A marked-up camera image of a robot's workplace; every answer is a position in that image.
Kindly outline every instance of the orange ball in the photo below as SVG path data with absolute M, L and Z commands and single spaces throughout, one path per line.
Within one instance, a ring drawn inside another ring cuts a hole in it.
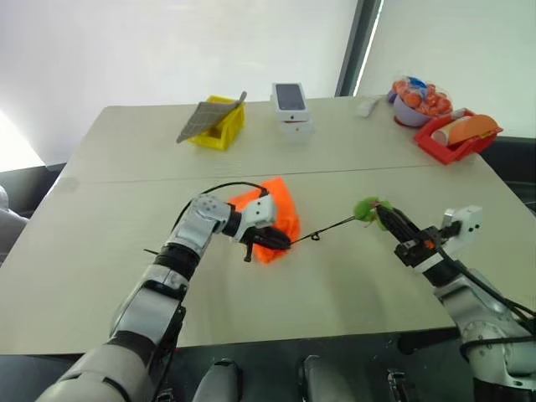
M 406 94 L 403 99 L 407 106 L 414 109 L 422 102 L 420 95 L 412 92 Z
M 437 105 L 437 101 L 438 101 L 439 99 L 440 99 L 440 97 L 437 96 L 436 94 L 430 94 L 430 93 L 429 93 L 429 94 L 426 96 L 426 100 L 425 100 L 425 101 L 426 101 L 426 104 L 427 104 L 428 106 L 435 106 L 435 105 Z
M 437 101 L 437 110 L 440 113 L 446 113 L 446 111 L 451 109 L 451 107 L 451 102 L 446 98 L 439 98 L 439 100 Z
M 430 111 L 430 107 L 425 102 L 422 102 L 419 106 L 417 106 L 417 108 L 415 110 L 418 111 L 419 113 L 422 113 L 423 115 L 428 116 L 428 112 Z
M 404 93 L 408 90 L 408 85 L 406 84 L 405 81 L 400 80 L 394 83 L 394 88 L 398 96 L 403 96 Z

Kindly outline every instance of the purple bowl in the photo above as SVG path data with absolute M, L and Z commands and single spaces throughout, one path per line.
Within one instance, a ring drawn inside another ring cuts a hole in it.
M 394 115 L 396 116 L 396 119 L 406 126 L 422 127 L 431 119 L 430 116 L 423 115 L 422 113 L 411 109 L 404 103 L 402 99 L 400 99 L 399 96 L 396 96 L 396 98 L 394 99 L 393 106 Z
M 394 98 L 396 98 L 396 92 L 394 92 L 393 90 L 389 90 L 389 92 L 387 93 L 387 101 L 388 101 L 388 103 L 393 103 Z

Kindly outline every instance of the orange cloth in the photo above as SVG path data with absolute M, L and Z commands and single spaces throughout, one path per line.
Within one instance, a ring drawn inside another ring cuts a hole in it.
M 273 178 L 260 184 L 270 192 L 276 203 L 276 223 L 274 227 L 283 231 L 291 241 L 297 240 L 300 234 L 300 219 L 294 208 L 291 194 L 286 188 L 282 178 Z M 259 198 L 260 190 L 231 198 L 228 202 L 236 207 L 237 211 L 245 208 L 249 201 Z M 286 254 L 288 250 L 270 250 L 260 245 L 253 245 L 253 254 L 260 262 L 269 263 Z

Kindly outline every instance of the black cable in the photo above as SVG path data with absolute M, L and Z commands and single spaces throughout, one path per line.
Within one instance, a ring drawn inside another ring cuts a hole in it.
M 460 346 L 461 356 L 469 361 L 467 358 L 467 351 L 476 346 L 487 346 L 487 345 L 500 345 L 504 343 L 525 343 L 525 342 L 536 342 L 536 337 L 510 337 L 510 338 L 496 338 L 496 339 L 478 339 L 476 341 L 469 341 Z
M 351 216 L 350 218 L 346 218 L 345 220 L 341 220 L 340 222 L 337 222 L 336 224 L 332 224 L 331 226 L 328 226 L 324 229 L 320 229 L 320 230 L 315 230 L 314 232 L 311 232 L 310 234 L 306 235 L 306 236 L 303 236 L 301 237 L 300 239 L 298 240 L 294 240 L 293 242 L 291 242 L 291 245 L 294 245 L 295 243 L 297 243 L 298 241 L 302 241 L 304 239 L 307 239 L 307 238 L 312 238 L 313 240 L 320 240 L 320 238 L 318 237 L 319 234 L 321 234 L 321 232 L 325 232 L 326 230 L 330 230 L 332 228 L 335 228 L 337 226 L 340 226 L 341 224 L 347 224 L 348 222 L 352 222 L 353 220 L 355 220 L 356 218 L 354 216 Z
M 246 185 L 246 186 L 251 186 L 251 187 L 258 188 L 260 190 L 260 196 L 261 197 L 269 194 L 269 192 L 266 189 L 266 187 L 262 187 L 259 184 L 250 183 L 250 182 L 227 182 L 227 183 L 219 184 L 217 186 L 209 188 L 208 190 L 204 190 L 201 194 L 212 193 L 214 190 L 218 190 L 218 189 L 223 188 L 223 187 L 238 186 L 238 185 L 241 185 L 241 184 Z M 183 217 L 184 213 L 186 212 L 186 210 L 188 209 L 188 207 L 190 206 L 191 203 L 192 203 L 192 200 L 188 201 L 188 203 L 186 205 L 184 205 L 183 210 L 178 215 L 177 220 L 175 220 L 175 223 L 173 224 L 173 227 L 171 228 L 172 231 L 173 231 L 173 229 L 175 229 L 175 226 L 177 226 L 177 224 L 180 222 L 181 218 Z
M 523 310 L 527 314 L 530 314 L 531 316 L 536 317 L 536 312 L 534 310 L 531 310 L 530 308 L 524 306 L 521 303 L 517 303 L 516 301 L 510 300 L 510 299 L 506 299 L 506 300 L 508 301 L 508 303 L 511 303 L 515 307 L 517 307 L 519 310 Z
M 494 291 L 491 287 L 486 285 L 484 282 L 482 282 L 480 279 L 478 279 L 476 276 L 474 276 L 460 261 L 454 261 L 444 250 L 442 247 L 437 248 L 438 253 L 441 257 L 445 260 L 447 264 L 455 268 L 461 275 L 464 275 L 467 279 L 469 279 L 471 282 L 473 282 L 475 285 L 480 287 L 483 291 L 485 291 L 489 296 L 493 297 L 498 302 L 502 303 L 504 306 L 506 306 L 513 314 L 518 316 L 521 321 L 523 322 L 523 326 L 527 331 L 534 334 L 534 329 L 532 328 L 532 324 L 530 320 L 525 316 L 522 312 L 518 310 L 518 306 L 522 306 L 524 311 L 531 311 L 528 307 L 525 307 L 519 303 L 512 302 L 508 300 L 506 297 L 501 296 L 498 292 Z

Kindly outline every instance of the gray cloth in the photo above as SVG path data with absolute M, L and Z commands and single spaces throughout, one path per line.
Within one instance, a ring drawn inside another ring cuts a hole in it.
M 243 91 L 240 99 L 233 103 L 199 102 L 177 138 L 177 143 L 195 137 L 203 131 L 217 126 L 231 111 L 240 106 L 247 96 Z
M 0 266 L 17 241 L 28 220 L 8 209 L 8 195 L 0 186 Z

